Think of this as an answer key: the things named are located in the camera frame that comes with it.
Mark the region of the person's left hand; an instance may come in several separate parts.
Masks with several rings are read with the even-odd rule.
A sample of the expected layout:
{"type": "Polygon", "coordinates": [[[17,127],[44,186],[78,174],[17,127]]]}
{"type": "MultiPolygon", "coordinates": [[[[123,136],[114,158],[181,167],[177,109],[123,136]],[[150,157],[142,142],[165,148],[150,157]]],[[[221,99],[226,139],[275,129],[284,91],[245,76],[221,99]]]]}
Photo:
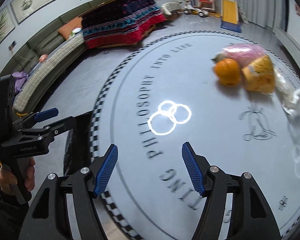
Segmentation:
{"type": "MultiPolygon", "coordinates": [[[[29,159],[29,165],[26,170],[26,177],[24,179],[25,186],[29,192],[31,192],[35,187],[35,164],[36,162],[34,158],[31,157],[29,159]]],[[[0,168],[0,187],[4,193],[15,196],[12,185],[17,185],[17,183],[17,178],[13,173],[4,169],[3,167],[0,168]]]]}

